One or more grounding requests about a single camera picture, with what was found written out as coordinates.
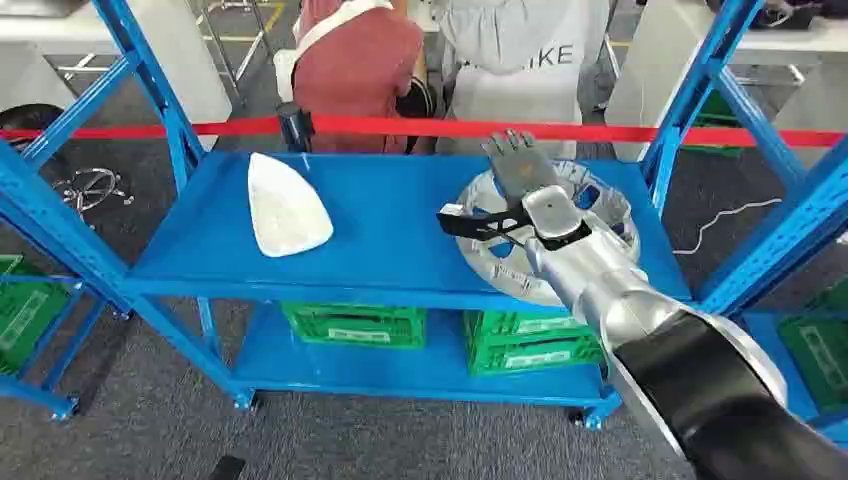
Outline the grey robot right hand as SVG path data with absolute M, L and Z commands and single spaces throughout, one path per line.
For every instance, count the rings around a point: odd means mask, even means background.
M 499 192 L 509 207 L 528 193 L 557 184 L 548 157 L 528 132 L 506 130 L 492 134 L 483 144 Z

